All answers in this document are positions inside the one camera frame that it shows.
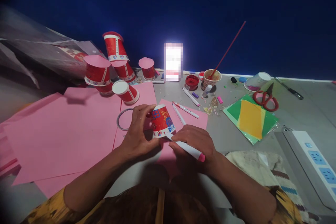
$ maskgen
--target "electrical socket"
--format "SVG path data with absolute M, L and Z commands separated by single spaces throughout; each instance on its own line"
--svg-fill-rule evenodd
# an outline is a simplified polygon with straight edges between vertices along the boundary
M 317 151 L 308 151 L 309 155 L 311 156 L 311 158 L 314 160 L 315 164 L 318 165 L 326 165 L 326 162 L 324 161 L 324 159 L 321 157 L 320 153 Z
M 329 168 L 319 168 L 319 169 L 329 184 L 336 184 L 336 177 L 331 169 Z

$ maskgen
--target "white marker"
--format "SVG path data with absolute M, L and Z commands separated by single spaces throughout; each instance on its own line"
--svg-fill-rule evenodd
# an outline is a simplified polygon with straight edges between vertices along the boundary
M 178 116 L 179 119 L 181 120 L 181 123 L 183 124 L 183 126 L 186 125 L 185 120 L 184 120 L 183 117 L 181 116 L 180 112 L 177 110 L 177 107 L 175 106 L 175 104 L 172 103 L 172 105 L 173 105 L 173 108 L 174 108 L 174 110 L 175 110 L 177 116 Z
M 176 103 L 176 102 L 174 102 L 174 101 L 172 101 L 172 103 L 174 103 L 177 107 L 179 107 L 180 109 L 184 110 L 184 111 L 187 112 L 188 114 L 190 114 L 190 115 L 196 117 L 197 119 L 199 118 L 199 116 L 198 116 L 197 114 L 195 114 L 194 112 L 191 112 L 189 109 L 183 107 L 181 104 Z
M 166 135 L 166 137 L 168 137 L 170 140 L 172 140 L 172 133 L 169 132 L 164 132 L 164 134 Z M 202 152 L 196 150 L 194 147 L 191 147 L 190 145 L 188 145 L 185 142 L 175 142 L 177 143 L 178 146 L 180 146 L 182 149 L 184 149 L 186 152 L 188 152 L 191 156 L 193 156 L 194 158 L 196 158 L 198 161 L 204 162 L 205 161 L 205 156 Z
M 184 88 L 182 87 L 183 91 L 189 96 L 189 98 L 196 104 L 197 107 L 200 106 L 200 104 L 194 99 L 194 97 Z

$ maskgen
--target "glue stick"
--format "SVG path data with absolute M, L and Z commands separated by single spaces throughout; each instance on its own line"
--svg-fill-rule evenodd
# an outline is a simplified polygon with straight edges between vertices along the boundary
M 212 86 L 211 86 L 211 85 L 208 85 L 208 86 L 205 88 L 205 90 L 204 90 L 204 92 L 203 92 L 203 94 L 202 94 L 202 97 L 205 98 L 205 97 L 208 95 L 208 93 L 210 92 L 211 89 L 212 89 Z

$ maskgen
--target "person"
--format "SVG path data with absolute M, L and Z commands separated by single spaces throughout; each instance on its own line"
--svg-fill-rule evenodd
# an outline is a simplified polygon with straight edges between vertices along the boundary
M 145 118 L 155 106 L 135 107 L 122 144 L 35 208 L 22 223 L 216 223 L 198 199 L 180 191 L 139 184 L 116 197 L 104 198 L 126 164 L 160 146 L 157 138 L 147 141 L 143 131 Z M 302 222 L 298 209 L 279 187 L 263 187 L 242 172 L 216 151 L 207 131 L 185 125 L 172 140 L 169 146 L 177 159 L 190 158 L 199 172 L 213 179 L 246 223 Z M 175 141 L 200 150 L 205 162 L 192 159 Z

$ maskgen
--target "yellow paper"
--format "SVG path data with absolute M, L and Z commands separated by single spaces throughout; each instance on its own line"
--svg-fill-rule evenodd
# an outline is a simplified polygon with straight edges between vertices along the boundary
M 246 100 L 241 101 L 239 129 L 256 138 L 262 139 L 265 112 L 259 105 Z

